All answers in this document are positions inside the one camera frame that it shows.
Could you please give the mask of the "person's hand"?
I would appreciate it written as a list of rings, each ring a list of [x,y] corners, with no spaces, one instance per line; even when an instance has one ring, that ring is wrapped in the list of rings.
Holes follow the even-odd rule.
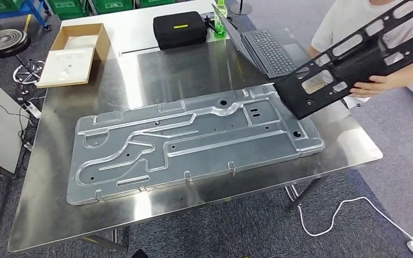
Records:
[[[357,82],[350,90],[350,97],[368,98],[396,87],[390,76],[371,76],[370,82]]]

